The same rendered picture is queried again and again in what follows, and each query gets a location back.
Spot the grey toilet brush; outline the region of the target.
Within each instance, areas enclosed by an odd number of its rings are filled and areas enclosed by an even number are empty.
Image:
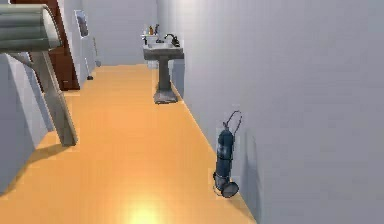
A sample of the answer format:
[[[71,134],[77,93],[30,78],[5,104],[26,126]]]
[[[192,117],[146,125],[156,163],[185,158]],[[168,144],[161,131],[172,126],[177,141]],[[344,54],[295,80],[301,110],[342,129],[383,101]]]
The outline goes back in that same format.
[[[94,48],[94,59],[95,59],[95,65],[96,67],[101,67],[101,61],[99,60],[99,55],[98,55],[98,49],[97,49],[97,44],[96,44],[96,38],[92,37],[92,43],[93,43],[93,48]]]

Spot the grey toilet plunger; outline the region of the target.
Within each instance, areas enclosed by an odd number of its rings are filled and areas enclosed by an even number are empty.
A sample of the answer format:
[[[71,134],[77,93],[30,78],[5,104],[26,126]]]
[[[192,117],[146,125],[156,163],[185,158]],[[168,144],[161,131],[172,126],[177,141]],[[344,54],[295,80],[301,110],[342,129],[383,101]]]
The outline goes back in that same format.
[[[91,72],[89,70],[88,60],[87,60],[86,57],[85,57],[85,67],[86,67],[86,70],[87,70],[87,80],[93,80],[94,78],[91,75]]]

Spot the brown room door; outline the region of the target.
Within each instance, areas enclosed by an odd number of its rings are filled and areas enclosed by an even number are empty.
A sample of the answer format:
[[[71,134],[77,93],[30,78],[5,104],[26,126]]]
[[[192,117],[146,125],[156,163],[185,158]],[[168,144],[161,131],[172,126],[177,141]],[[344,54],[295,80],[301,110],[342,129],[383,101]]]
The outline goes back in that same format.
[[[49,52],[49,56],[62,91],[79,90],[80,85],[65,33],[58,0],[10,0],[12,4],[46,4],[53,14],[62,46]]]

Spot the grey pedestal sink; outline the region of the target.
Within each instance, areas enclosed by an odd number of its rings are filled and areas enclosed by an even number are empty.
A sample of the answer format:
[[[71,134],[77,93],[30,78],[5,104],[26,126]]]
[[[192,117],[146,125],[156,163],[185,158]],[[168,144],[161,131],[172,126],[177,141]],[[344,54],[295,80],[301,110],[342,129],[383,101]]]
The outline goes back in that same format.
[[[183,48],[175,47],[171,43],[152,43],[143,46],[143,55],[147,61],[158,62],[159,81],[153,96],[154,102],[156,104],[176,103],[178,98],[171,88],[168,62],[183,59]]]

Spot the grey wall dispenser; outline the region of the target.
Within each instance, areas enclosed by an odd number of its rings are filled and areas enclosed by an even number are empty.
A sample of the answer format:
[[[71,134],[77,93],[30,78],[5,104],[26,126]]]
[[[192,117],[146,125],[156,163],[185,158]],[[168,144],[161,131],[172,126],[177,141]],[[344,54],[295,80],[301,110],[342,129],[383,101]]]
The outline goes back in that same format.
[[[86,16],[83,10],[75,10],[75,17],[78,23],[80,36],[87,37],[89,35]]]

